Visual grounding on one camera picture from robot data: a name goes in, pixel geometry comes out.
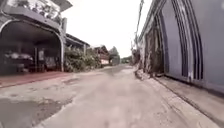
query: distant building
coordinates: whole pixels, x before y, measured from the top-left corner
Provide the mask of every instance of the distant building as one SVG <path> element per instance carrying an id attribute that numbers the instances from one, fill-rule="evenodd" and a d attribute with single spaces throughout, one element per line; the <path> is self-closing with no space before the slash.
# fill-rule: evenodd
<path id="1" fill-rule="evenodd" d="M 102 66 L 109 65 L 109 63 L 110 63 L 109 62 L 110 56 L 109 56 L 109 52 L 108 52 L 108 50 L 107 50 L 105 45 L 95 47 L 94 51 L 99 56 Z"/>

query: bush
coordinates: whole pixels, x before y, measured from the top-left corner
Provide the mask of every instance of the bush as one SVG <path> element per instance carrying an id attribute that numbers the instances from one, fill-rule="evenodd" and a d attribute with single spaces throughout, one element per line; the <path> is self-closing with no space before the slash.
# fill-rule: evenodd
<path id="1" fill-rule="evenodd" d="M 100 59 L 94 52 L 84 53 L 79 49 L 65 49 L 64 69 L 66 72 L 81 72 L 100 67 Z"/>

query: sidewalk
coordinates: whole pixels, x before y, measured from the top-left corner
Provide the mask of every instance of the sidewalk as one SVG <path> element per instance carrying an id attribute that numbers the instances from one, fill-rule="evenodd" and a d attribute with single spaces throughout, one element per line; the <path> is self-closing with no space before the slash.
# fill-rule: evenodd
<path id="1" fill-rule="evenodd" d="M 47 79 L 53 79 L 57 77 L 68 76 L 69 73 L 63 72 L 46 72 L 46 73 L 35 73 L 27 75 L 18 75 L 18 76 L 8 76 L 0 77 L 0 88 L 22 85 L 27 83 L 32 83 L 36 81 L 43 81 Z"/>
<path id="2" fill-rule="evenodd" d="M 162 77 L 156 80 L 209 117 L 220 127 L 224 127 L 224 99 L 187 84 Z"/>

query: curb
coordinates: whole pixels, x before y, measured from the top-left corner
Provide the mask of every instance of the curb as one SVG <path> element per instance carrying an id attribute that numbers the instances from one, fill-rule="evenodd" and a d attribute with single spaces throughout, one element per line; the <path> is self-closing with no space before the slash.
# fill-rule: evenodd
<path id="1" fill-rule="evenodd" d="M 37 79 L 34 79 L 34 80 L 28 80 L 28 81 L 22 81 L 22 82 L 9 83 L 9 84 L 5 84 L 5 85 L 4 84 L 2 84 L 2 85 L 0 84 L 0 89 L 12 87 L 12 86 L 23 85 L 23 84 L 34 83 L 34 82 L 38 82 L 38 81 L 55 79 L 55 78 L 59 78 L 59 77 L 66 77 L 66 76 L 69 76 L 69 75 L 71 75 L 71 74 L 53 75 L 53 76 L 49 76 L 49 77 L 45 77 L 45 78 L 37 78 Z"/>
<path id="2" fill-rule="evenodd" d="M 215 116 L 213 116 L 213 114 L 209 113 L 208 111 L 202 109 L 200 107 L 200 105 L 198 105 L 197 103 L 195 103 L 194 101 L 192 101 L 191 99 L 181 95 L 180 93 L 176 92 L 174 89 L 168 87 L 168 85 L 164 84 L 163 82 L 161 82 L 160 80 L 154 78 L 158 83 L 160 83 L 161 85 L 163 85 L 165 88 L 167 88 L 168 90 L 170 90 L 171 92 L 173 92 L 175 95 L 177 95 L 178 97 L 180 97 L 183 101 L 185 101 L 186 103 L 190 104 L 191 106 L 193 106 L 196 110 L 198 110 L 199 112 L 201 112 L 203 115 L 205 115 L 206 117 L 208 117 L 210 120 L 212 120 L 213 122 L 215 122 L 219 127 L 224 127 L 224 122 L 218 118 L 216 118 Z"/>

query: concrete road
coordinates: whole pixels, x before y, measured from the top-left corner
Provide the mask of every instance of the concrete road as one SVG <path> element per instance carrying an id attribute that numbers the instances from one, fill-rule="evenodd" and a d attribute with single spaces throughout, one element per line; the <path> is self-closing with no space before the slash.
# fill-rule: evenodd
<path id="1" fill-rule="evenodd" d="M 17 101 L 22 106 L 20 108 L 27 108 L 21 111 L 28 113 L 17 112 L 17 118 L 12 118 L 15 115 L 5 109 L 11 115 L 6 120 L 0 108 L 0 120 L 3 119 L 5 128 L 218 128 L 157 81 L 136 79 L 133 68 L 126 65 L 81 73 L 63 80 L 6 88 L 0 90 L 0 98 Z M 52 112 L 37 121 L 29 112 L 36 111 L 35 104 L 42 103 L 43 99 L 48 99 L 46 108 L 49 109 L 39 115 Z M 21 122 L 19 117 L 23 122 L 35 123 L 24 126 L 18 123 Z"/>

